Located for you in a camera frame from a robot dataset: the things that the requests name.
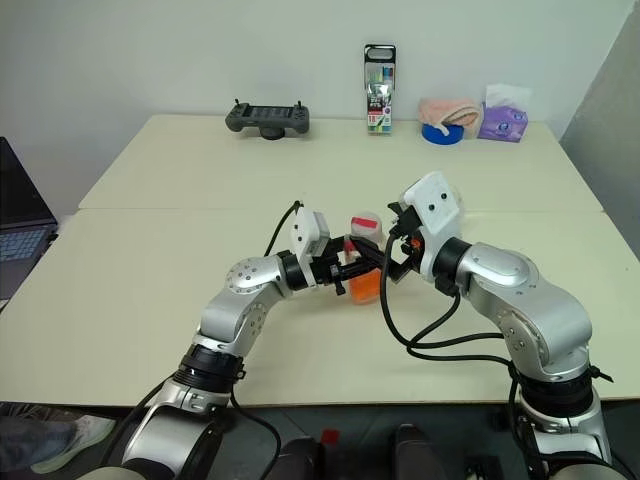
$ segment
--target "purple tissue box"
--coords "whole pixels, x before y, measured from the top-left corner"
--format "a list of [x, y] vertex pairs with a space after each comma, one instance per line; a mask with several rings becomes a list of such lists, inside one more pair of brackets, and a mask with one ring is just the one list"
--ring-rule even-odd
[[478, 138], [519, 142], [527, 129], [529, 120], [526, 112], [512, 107], [490, 107], [484, 103], [484, 119], [480, 125]]

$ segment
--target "shoe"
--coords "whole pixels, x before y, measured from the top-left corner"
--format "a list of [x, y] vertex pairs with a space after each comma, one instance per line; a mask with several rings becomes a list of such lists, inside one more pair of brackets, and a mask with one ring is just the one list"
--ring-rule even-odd
[[107, 438], [116, 424], [115, 420], [92, 417], [85, 415], [75, 420], [76, 434], [69, 443], [69, 446], [62, 452], [49, 460], [34, 463], [31, 470], [35, 473], [54, 472], [66, 465], [73, 457], [85, 448], [91, 447]]

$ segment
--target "gray floor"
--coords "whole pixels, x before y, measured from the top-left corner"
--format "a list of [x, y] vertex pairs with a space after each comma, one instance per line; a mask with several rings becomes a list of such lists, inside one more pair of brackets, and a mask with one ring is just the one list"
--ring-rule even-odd
[[[389, 477], [388, 439], [401, 423], [414, 423], [438, 445], [451, 480], [463, 478], [467, 455], [500, 457], [505, 478], [526, 479], [524, 465], [508, 432], [491, 426], [496, 406], [381, 406], [255, 409], [279, 430], [284, 441], [304, 435], [320, 439], [325, 429], [336, 429], [336, 445], [327, 446], [327, 478], [386, 479]], [[609, 403], [605, 421], [614, 449], [640, 472], [640, 402]], [[273, 439], [262, 427], [238, 419], [225, 436], [210, 479], [255, 480], [273, 452]], [[95, 468], [104, 445], [82, 452], [68, 466], [49, 475], [30, 471], [4, 474], [7, 480], [77, 478]]]

